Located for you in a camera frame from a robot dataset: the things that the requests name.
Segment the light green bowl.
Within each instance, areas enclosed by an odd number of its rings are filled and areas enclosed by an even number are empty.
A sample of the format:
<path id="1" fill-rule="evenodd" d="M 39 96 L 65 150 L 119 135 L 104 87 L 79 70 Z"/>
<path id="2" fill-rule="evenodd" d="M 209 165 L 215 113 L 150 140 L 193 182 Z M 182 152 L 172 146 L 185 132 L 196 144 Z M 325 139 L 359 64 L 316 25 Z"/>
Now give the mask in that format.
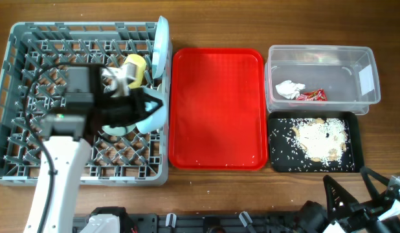
<path id="1" fill-rule="evenodd" d="M 102 130 L 111 136 L 121 137 L 131 133 L 135 129 L 135 125 L 123 126 L 123 127 L 111 127 L 111 126 L 103 126 Z"/>

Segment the blue bowl with rice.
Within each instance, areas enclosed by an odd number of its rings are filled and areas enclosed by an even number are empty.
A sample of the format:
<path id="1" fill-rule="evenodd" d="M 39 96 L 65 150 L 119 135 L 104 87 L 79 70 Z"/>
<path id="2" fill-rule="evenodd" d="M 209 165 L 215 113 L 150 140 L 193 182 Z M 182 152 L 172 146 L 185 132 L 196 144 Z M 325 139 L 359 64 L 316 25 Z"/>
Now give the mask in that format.
<path id="1" fill-rule="evenodd" d="M 165 101 L 165 96 L 157 90 L 143 87 L 144 91 L 144 110 L 153 113 L 137 122 L 135 125 L 141 133 L 149 133 L 155 131 L 166 123 L 168 106 Z"/>

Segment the yellow plastic cup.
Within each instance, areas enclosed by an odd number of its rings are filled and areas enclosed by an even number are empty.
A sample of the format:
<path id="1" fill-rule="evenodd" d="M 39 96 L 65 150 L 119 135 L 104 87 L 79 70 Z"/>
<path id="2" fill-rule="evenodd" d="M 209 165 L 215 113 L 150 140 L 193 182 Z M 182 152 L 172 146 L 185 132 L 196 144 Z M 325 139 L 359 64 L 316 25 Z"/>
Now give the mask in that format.
<path id="1" fill-rule="evenodd" d="M 122 68 L 125 68 L 128 87 L 140 87 L 146 70 L 146 60 L 138 54 L 130 54 L 123 62 Z"/>

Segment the light blue plate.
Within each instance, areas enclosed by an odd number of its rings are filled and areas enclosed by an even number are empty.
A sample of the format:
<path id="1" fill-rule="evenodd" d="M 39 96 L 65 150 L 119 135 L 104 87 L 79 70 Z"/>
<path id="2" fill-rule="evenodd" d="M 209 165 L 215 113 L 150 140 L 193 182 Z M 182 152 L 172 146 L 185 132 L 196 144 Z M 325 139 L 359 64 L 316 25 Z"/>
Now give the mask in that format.
<path id="1" fill-rule="evenodd" d="M 153 79 L 160 78 L 165 70 L 170 40 L 170 29 L 168 20 L 160 16 L 157 22 L 155 40 L 153 44 L 152 76 Z"/>

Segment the red snack wrapper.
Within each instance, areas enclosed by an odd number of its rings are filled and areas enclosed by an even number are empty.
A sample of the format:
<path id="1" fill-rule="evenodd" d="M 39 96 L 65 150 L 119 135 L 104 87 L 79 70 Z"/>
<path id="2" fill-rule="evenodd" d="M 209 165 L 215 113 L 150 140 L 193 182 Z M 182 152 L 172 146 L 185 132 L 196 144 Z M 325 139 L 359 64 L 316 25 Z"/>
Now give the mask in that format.
<path id="1" fill-rule="evenodd" d="M 296 100 L 300 101 L 327 101 L 327 96 L 323 89 L 318 89 L 316 91 L 311 91 L 307 93 L 300 94 Z"/>

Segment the white tissue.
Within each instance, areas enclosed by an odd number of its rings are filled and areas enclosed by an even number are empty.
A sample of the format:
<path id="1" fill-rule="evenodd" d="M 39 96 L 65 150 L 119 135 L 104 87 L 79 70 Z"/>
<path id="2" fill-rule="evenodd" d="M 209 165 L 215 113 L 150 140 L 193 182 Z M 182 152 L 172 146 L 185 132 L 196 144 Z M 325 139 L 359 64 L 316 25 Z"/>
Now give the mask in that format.
<path id="1" fill-rule="evenodd" d="M 294 83 L 291 80 L 285 80 L 276 85 L 275 88 L 280 96 L 288 100 L 294 100 L 300 95 L 300 92 L 306 88 L 306 85 L 302 83 Z"/>

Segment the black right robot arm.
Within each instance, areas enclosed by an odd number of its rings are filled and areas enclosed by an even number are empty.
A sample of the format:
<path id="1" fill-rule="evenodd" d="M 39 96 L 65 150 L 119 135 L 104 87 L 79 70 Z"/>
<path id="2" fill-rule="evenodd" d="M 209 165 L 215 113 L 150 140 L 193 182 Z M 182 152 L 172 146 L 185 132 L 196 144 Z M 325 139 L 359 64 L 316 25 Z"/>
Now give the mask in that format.
<path id="1" fill-rule="evenodd" d="M 391 178 L 362 167 L 371 197 L 359 202 L 329 175 L 324 176 L 327 207 L 307 201 L 294 218 L 295 232 L 400 232 L 400 174 Z"/>

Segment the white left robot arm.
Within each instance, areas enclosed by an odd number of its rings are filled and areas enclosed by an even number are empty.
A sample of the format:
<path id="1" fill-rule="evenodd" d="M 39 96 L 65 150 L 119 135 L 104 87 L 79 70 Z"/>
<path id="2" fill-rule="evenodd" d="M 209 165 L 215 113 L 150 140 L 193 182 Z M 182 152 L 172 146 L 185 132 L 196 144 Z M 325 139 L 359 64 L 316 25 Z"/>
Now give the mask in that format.
<path id="1" fill-rule="evenodd" d="M 25 232 L 70 232 L 85 164 L 94 136 L 116 144 L 133 129 L 150 133 L 166 123 L 167 95 L 149 87 L 131 88 L 131 64 L 63 63 L 68 81 L 65 106 L 51 109 L 42 130 L 31 135 L 41 150 L 39 176 Z"/>

